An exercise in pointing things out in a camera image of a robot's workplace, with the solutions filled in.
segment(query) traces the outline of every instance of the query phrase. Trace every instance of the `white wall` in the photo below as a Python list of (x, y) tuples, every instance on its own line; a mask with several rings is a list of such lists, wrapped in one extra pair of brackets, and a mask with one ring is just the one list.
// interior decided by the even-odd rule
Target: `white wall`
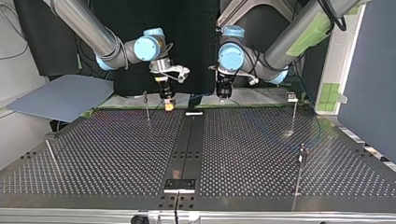
[[(12, 0), (0, 1), (13, 6)], [(13, 24), (21, 29), (18, 19), (7, 9), (2, 9)], [(26, 41), (15, 32), (0, 12), (0, 59), (20, 53), (25, 46)], [(12, 113), (4, 109), (5, 105), (44, 83), (30, 50), (17, 58), (0, 60), (0, 169), (39, 145), (44, 135), (50, 131), (47, 119)]]

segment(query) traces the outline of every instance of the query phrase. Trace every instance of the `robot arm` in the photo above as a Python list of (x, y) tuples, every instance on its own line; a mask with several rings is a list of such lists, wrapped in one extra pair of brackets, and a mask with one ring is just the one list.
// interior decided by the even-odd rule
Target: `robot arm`
[[(160, 85), (160, 95), (167, 110), (173, 109), (175, 92), (169, 78), (183, 83), (190, 70), (181, 65), (170, 64), (165, 34), (161, 28), (146, 30), (136, 40), (122, 43), (106, 28), (81, 0), (43, 0), (52, 12), (59, 16), (96, 54), (96, 61), (104, 70), (128, 69), (129, 63), (150, 62), (150, 72)], [(167, 73), (176, 72), (177, 77)]]
[(223, 28), (217, 67), (217, 95), (230, 98), (235, 76), (248, 77), (250, 85), (259, 79), (281, 83), (289, 72), (289, 64), (306, 49), (327, 37), (339, 19), (361, 0), (311, 0), (299, 16), (265, 52), (244, 46), (245, 31), (235, 25)]

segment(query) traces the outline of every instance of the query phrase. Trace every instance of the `blue joint cap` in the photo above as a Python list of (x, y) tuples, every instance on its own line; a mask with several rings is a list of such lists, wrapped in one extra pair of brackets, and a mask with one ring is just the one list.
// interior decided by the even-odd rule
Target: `blue joint cap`
[(161, 29), (161, 28), (154, 28), (154, 29), (145, 30), (143, 32), (143, 35), (161, 35), (161, 36), (165, 36), (165, 34), (163, 33), (163, 29)]
[(144, 35), (134, 42), (134, 54), (141, 61), (152, 61), (161, 54), (160, 43), (153, 36)]
[(110, 70), (117, 70), (117, 68), (113, 68), (108, 66), (105, 62), (103, 62), (103, 60), (101, 58), (99, 58), (98, 56), (96, 56), (96, 62), (99, 64), (99, 67), (102, 68), (102, 70), (105, 71), (110, 71)]
[(236, 71), (244, 65), (245, 53), (234, 43), (225, 44), (219, 50), (219, 62), (225, 69)]
[(228, 25), (224, 27), (223, 35), (233, 36), (239, 38), (245, 38), (245, 30), (244, 28), (237, 25)]
[(272, 83), (274, 85), (279, 85), (280, 83), (283, 82), (283, 80), (285, 79), (285, 77), (288, 75), (289, 70), (283, 71), (279, 74), (279, 76), (277, 76), (276, 78), (274, 78), (273, 80), (269, 81), (269, 83)]

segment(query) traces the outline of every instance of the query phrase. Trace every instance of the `perforated metal table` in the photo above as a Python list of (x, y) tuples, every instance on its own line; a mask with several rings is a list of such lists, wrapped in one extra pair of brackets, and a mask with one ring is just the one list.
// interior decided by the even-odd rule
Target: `perforated metal table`
[[(292, 135), (290, 107), (150, 113), (97, 111), (21, 155), (0, 172), (0, 217), (17, 208), (396, 214), (396, 174), (309, 108), (298, 108)], [(301, 144), (309, 154), (296, 197)], [(165, 194), (167, 179), (194, 179), (195, 193)]]

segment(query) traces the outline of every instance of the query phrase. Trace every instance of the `cable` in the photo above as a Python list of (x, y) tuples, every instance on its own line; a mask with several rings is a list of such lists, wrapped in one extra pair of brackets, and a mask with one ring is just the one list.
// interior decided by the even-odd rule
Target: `cable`
[(110, 77), (110, 73), (111, 73), (111, 71), (108, 71), (108, 72), (106, 73), (106, 75), (105, 75), (105, 80), (107, 80), (107, 79)]
[(81, 51), (81, 53), (82, 53), (86, 58), (88, 58), (90, 61), (93, 61), (93, 62), (96, 61), (95, 59), (91, 58), (91, 56), (89, 56), (89, 55), (84, 51), (84, 48), (82, 47), (82, 38), (81, 38), (81, 37), (79, 38), (79, 41), (78, 41), (78, 48), (79, 48), (79, 50)]
[(327, 0), (318, 0), (318, 3), (320, 4), (321, 8), (323, 9), (326, 16), (329, 18), (330, 23), (331, 23), (331, 28), (329, 29), (327, 34), (332, 32), (335, 25), (337, 25), (338, 28), (340, 28), (340, 30), (342, 30), (342, 31), (347, 30), (347, 22), (346, 22), (345, 17), (342, 17), (341, 21), (339, 21), (337, 19), (337, 17), (334, 15), (334, 12), (332, 11), (332, 7), (330, 6), (330, 4)]
[(316, 122), (317, 122), (317, 125), (318, 125), (318, 136), (317, 136), (315, 142), (314, 142), (313, 144), (311, 143), (312, 140), (311, 140), (311, 142), (309, 142), (309, 145), (311, 145), (311, 147), (312, 147), (312, 146), (316, 145), (316, 144), (318, 143), (318, 141), (320, 140), (320, 137), (321, 137), (321, 125), (320, 125), (320, 122), (319, 122), (319, 120), (318, 120), (318, 115), (317, 115), (317, 113), (315, 112), (315, 102), (314, 102), (313, 98), (311, 97), (311, 95), (310, 95), (310, 94), (308, 93), (308, 91), (306, 90), (306, 88), (305, 88), (305, 86), (304, 86), (304, 84), (303, 84), (303, 81), (301, 80), (301, 77), (300, 77), (300, 74), (299, 74), (299, 72), (298, 72), (298, 68), (297, 68), (297, 67), (295, 67), (295, 73), (296, 73), (297, 78), (298, 78), (299, 81), (300, 81), (300, 86), (301, 86), (301, 88), (302, 88), (303, 91), (305, 92), (306, 96), (308, 96), (308, 98), (309, 98), (309, 101), (310, 101), (310, 104), (311, 104), (310, 107), (311, 107), (311, 109), (312, 109), (312, 113), (313, 113), (314, 118), (315, 118), (315, 120), (316, 120)]
[(176, 205), (175, 205), (175, 224), (178, 224), (177, 206), (178, 206), (178, 195), (179, 194), (180, 193), (177, 194)]
[[(14, 8), (10, 7), (10, 6), (7, 5), (6, 3), (0, 2), (0, 11), (1, 11), (1, 13), (2, 13), (3, 16), (6, 18), (6, 20), (9, 22), (9, 24), (12, 26), (12, 28), (15, 30), (15, 32), (16, 32), (23, 40), (26, 41), (26, 39), (25, 39), (23, 33), (17, 29), (17, 27), (12, 23), (12, 21), (9, 19), (9, 17), (6, 15), (6, 13), (3, 11), (3, 9), (2, 9), (1, 7), (5, 7), (5, 8), (7, 8), (8, 10), (10, 10), (10, 11), (15, 15), (16, 18), (18, 18), (17, 12), (14, 10)], [(23, 51), (21, 51), (20, 53), (15, 54), (15, 55), (11, 55), (11, 56), (7, 56), (7, 57), (0, 58), (0, 61), (1, 61), (1, 60), (7, 60), (7, 59), (17, 58), (17, 57), (21, 56), (22, 54), (24, 54), (28, 49), (29, 49), (29, 44), (26, 42), (26, 46), (25, 46), (25, 48), (23, 49)]]
[(4, 58), (0, 58), (0, 61), (1, 60), (17, 58), (17, 57), (21, 56), (22, 54), (24, 54), (28, 49), (29, 49), (29, 45), (26, 44), (25, 49), (21, 53), (18, 53), (18, 54), (12, 55), (12, 56), (7, 56), (7, 57), (4, 57)]
[(297, 14), (297, 6), (298, 6), (298, 1), (295, 0), (296, 3), (294, 4), (294, 10), (293, 10), (293, 18), (291, 19), (292, 21), (294, 21), (294, 19), (296, 18), (296, 14)]
[(9, 11), (11, 11), (11, 12), (14, 14), (14, 16), (15, 16), (16, 18), (18, 18), (17, 11), (15, 11), (14, 8), (12, 8), (11, 6), (7, 5), (6, 3), (0, 2), (0, 10), (1, 10), (1, 12), (3, 13), (4, 17), (6, 18), (6, 20), (9, 22), (9, 24), (12, 26), (12, 28), (15, 30), (15, 32), (17, 32), (18, 35), (19, 35), (22, 39), (25, 39), (23, 32), (17, 29), (17, 27), (14, 25), (14, 23), (12, 23), (12, 21), (9, 19), (9, 17), (6, 15), (6, 13), (3, 11), (3, 9), (1, 9), (1, 7), (7, 8)]

